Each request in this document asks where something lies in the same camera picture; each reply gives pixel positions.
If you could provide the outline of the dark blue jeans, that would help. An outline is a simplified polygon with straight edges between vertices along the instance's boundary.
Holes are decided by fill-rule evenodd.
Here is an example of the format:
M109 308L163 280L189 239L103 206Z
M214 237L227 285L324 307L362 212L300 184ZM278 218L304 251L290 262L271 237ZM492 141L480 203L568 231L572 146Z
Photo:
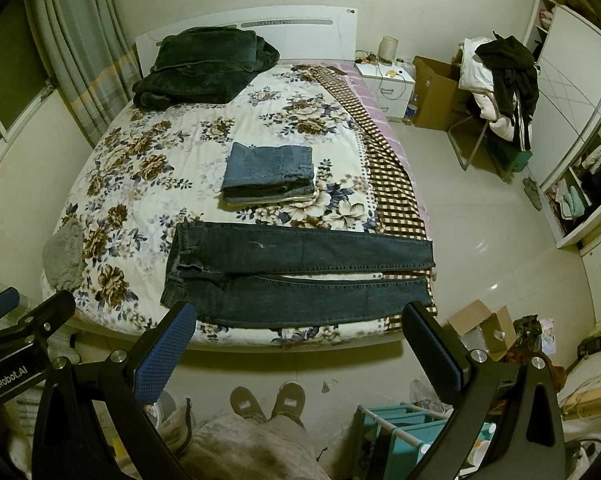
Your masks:
M288 328L372 321L429 304L430 240L264 224L182 222L160 302L205 323Z

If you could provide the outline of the grey cloth on bed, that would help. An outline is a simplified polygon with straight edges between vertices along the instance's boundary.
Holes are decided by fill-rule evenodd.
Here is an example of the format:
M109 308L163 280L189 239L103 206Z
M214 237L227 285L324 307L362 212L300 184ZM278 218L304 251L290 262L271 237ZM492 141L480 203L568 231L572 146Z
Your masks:
M84 229L71 218L43 247L42 266L54 290L74 290L80 286L84 262Z

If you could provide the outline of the small open cardboard box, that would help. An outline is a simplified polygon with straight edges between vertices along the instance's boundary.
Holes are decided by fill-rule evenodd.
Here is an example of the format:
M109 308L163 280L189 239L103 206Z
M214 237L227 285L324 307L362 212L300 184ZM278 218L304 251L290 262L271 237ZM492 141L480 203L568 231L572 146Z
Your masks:
M503 359L516 340L507 307L491 311L480 300L451 315L447 323L467 350L483 350L494 361Z

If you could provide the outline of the teal storage rack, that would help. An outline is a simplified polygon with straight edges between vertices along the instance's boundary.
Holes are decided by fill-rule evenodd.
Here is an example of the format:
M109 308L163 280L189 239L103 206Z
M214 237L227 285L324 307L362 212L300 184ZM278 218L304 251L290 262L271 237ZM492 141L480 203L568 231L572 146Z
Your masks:
M352 479L407 479L439 437L449 416L410 403L355 412Z

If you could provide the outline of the person's left slipper foot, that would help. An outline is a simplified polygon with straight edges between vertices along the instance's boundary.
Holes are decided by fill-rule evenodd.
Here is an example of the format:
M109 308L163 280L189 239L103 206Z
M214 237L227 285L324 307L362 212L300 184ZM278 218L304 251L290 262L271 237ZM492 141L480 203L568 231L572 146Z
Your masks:
M236 415L250 422L263 424L267 421L264 411L250 389L236 387L230 394L230 405Z

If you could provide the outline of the floral white bed blanket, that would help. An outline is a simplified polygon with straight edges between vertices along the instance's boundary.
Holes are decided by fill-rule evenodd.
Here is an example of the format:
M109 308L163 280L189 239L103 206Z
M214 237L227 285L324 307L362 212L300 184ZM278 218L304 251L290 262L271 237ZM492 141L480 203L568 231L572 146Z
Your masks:
M306 200L228 206L222 183L234 144L302 145L315 189ZM164 315L167 257L183 221L375 232L361 128L308 66L279 65L227 104L163 112L127 106L69 191L61 222L84 232L77 318L137 336Z

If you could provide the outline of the brown checkered blanket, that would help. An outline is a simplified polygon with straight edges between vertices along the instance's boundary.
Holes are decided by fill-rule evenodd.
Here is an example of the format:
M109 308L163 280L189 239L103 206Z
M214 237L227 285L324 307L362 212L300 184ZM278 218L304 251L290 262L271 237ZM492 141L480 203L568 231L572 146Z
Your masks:
M361 128L381 234L431 243L425 221L419 215L411 178L362 102L332 70L317 65L311 66L309 72Z

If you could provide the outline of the stack of folded jeans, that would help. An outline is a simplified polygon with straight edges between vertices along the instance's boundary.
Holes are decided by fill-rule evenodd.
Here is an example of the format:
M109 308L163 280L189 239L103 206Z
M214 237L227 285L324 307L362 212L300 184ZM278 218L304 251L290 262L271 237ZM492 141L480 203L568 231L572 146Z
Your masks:
M314 190L310 146L232 144L221 185L227 203L279 203L309 197Z

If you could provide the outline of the grey-green window curtain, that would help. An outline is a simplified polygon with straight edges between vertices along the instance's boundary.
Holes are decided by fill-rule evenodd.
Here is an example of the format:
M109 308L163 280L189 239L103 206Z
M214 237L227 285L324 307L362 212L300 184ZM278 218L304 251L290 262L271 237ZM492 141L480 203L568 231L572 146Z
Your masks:
M88 142L132 99L137 55L115 0L26 0L43 62Z

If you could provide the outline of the dark green folded blanket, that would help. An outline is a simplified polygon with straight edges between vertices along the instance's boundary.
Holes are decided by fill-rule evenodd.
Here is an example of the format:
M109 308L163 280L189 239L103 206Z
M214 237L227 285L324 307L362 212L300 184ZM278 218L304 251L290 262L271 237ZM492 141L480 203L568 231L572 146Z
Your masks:
M186 29L162 41L150 72L133 84L133 103L161 112L177 104L227 104L279 59L278 49L252 30Z

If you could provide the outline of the chair piled with clothes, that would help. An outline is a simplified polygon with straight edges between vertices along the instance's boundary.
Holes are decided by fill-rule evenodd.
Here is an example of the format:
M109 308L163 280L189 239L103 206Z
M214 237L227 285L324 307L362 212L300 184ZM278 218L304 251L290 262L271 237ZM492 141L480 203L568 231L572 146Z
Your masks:
M539 100L539 65L513 36L465 38L457 51L457 86L468 94L465 116L448 129L454 133L474 122L478 136L467 156L452 147L463 169L484 148L503 180L523 171L532 155L532 121Z

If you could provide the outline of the white bedside cabinet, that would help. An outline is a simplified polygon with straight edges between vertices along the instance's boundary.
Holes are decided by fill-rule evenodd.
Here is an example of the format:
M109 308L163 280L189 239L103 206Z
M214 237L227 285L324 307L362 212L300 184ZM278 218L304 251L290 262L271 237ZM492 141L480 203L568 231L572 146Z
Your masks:
M384 115L404 118L415 87L414 78L400 65L357 63L355 67Z

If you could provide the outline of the pink striped bed sheet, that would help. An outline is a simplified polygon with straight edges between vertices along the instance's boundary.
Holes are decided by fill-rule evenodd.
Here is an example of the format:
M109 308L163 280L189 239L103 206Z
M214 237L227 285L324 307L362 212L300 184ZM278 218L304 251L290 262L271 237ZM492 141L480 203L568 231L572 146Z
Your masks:
M396 131L393 128L393 124L389 122L388 118L381 110L377 99L375 99L370 87L363 80L360 72L355 68L355 64L349 62L338 62L336 66L345 73L343 78L346 79L350 90L358 96L358 99L369 113L375 125L381 130L381 134L387 140L398 159L400 160L401 166L410 178L415 200L417 203L417 210L419 216L424 221L425 233L430 235L430 222L429 213L422 199L422 195L419 192L419 188L414 180L413 171L410 167L409 161L407 160L407 154L405 154L403 145L396 135Z

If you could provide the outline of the white roll on cabinet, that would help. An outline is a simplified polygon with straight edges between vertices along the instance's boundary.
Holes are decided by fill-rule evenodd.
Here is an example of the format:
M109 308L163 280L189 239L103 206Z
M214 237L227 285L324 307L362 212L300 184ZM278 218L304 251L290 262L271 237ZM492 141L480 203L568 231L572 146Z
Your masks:
M396 60L399 41L392 36L384 36L378 46L377 56L379 62L387 65L393 64Z

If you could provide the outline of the white bed headboard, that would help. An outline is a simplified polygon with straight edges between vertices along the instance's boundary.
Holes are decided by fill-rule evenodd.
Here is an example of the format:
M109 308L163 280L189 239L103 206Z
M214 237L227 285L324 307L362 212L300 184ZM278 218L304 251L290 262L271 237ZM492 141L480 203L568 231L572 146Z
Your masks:
M154 65L160 44L193 27L252 30L280 52L283 60L355 59L358 11L346 6L257 6L188 18L137 36L141 73Z

